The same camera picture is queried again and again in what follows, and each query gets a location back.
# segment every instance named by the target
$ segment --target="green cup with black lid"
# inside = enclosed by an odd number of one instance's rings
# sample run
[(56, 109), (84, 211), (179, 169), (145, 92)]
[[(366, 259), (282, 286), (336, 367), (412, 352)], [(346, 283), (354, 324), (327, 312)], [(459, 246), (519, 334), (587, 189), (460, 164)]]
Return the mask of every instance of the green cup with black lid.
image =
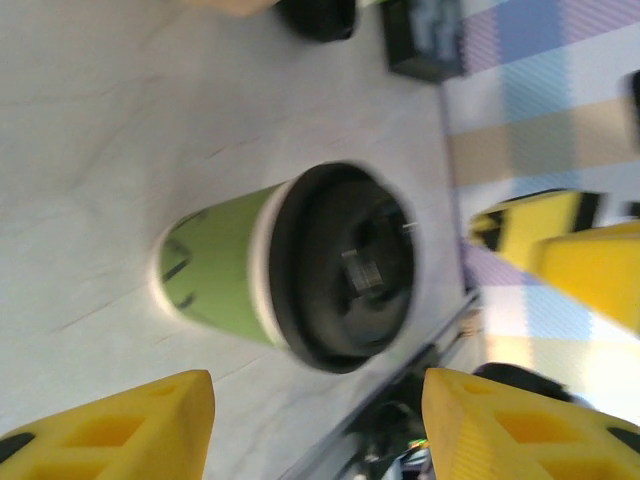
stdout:
[(361, 167), (327, 163), (180, 220), (159, 242), (154, 281), (183, 318), (347, 373), (406, 322), (410, 224)]

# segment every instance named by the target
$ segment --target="white floor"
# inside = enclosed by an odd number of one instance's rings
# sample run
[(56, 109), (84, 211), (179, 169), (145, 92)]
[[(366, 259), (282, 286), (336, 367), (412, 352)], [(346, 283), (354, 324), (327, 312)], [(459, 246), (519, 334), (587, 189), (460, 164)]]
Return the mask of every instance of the white floor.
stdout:
[[(457, 308), (437, 91), (385, 73), (373, 9), (325, 46), (270, 12), (174, 0), (0, 0), (0, 32), (0, 434), (205, 368), (205, 478), (277, 478)], [(364, 160), (419, 222), (419, 294), (391, 351), (335, 377), (159, 309), (165, 227), (338, 159)]]

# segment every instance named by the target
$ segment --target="black lid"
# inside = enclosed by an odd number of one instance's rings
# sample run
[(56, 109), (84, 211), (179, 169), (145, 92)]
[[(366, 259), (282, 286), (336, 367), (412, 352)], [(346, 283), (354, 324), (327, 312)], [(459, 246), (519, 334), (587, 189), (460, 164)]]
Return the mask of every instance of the black lid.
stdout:
[(269, 284), (303, 361), (346, 373), (395, 339), (414, 282), (406, 224), (393, 196), (354, 165), (321, 165), (296, 181), (274, 226)]

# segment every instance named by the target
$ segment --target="black box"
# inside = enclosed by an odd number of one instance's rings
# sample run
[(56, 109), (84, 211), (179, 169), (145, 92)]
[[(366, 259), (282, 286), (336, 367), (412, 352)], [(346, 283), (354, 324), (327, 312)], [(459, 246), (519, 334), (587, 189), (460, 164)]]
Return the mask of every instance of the black box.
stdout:
[(460, 0), (380, 4), (389, 70), (432, 83), (464, 74)]

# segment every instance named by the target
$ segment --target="colorful tiled mat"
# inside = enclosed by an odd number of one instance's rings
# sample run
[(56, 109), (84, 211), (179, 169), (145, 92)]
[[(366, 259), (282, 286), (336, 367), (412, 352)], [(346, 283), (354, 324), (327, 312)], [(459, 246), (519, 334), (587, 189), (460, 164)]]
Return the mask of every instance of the colorful tiled mat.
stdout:
[[(628, 98), (640, 2), (467, 0), (465, 15), (469, 75), (444, 85), (461, 227), (550, 188), (608, 193), (596, 223), (628, 220), (640, 192)], [(490, 360), (533, 368), (640, 423), (636, 337), (490, 252), (464, 249), (485, 295)]]

